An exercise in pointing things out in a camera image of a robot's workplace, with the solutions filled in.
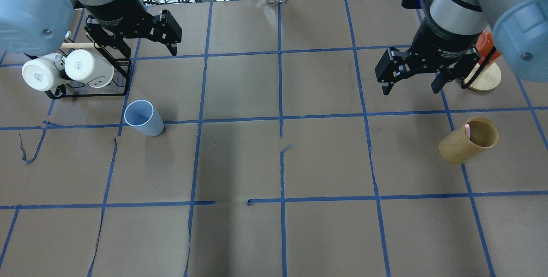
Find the orange object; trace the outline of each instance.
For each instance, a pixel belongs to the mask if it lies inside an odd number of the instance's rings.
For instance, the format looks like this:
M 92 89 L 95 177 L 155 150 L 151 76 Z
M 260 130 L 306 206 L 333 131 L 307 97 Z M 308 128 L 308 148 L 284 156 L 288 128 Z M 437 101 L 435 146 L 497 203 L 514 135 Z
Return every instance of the orange object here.
M 476 48 L 478 49 L 479 55 L 481 55 L 481 59 L 479 60 L 478 64 L 482 64 L 483 60 L 489 55 L 489 52 L 491 49 L 495 46 L 495 42 L 493 41 L 493 33 L 488 31 L 481 32 L 481 35 L 478 38 L 478 41 L 476 42 Z M 495 51 L 495 54 L 491 57 L 491 60 L 489 60 L 488 63 L 493 62 L 495 59 L 500 57 L 500 52 Z

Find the blue cup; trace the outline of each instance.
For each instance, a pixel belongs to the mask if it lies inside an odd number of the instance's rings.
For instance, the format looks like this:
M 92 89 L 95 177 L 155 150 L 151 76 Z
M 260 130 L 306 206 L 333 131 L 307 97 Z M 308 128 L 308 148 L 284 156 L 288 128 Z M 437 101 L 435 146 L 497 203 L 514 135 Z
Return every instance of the blue cup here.
M 164 121 L 148 100 L 139 99 L 125 108 L 124 120 L 145 135 L 156 136 L 164 130 Z

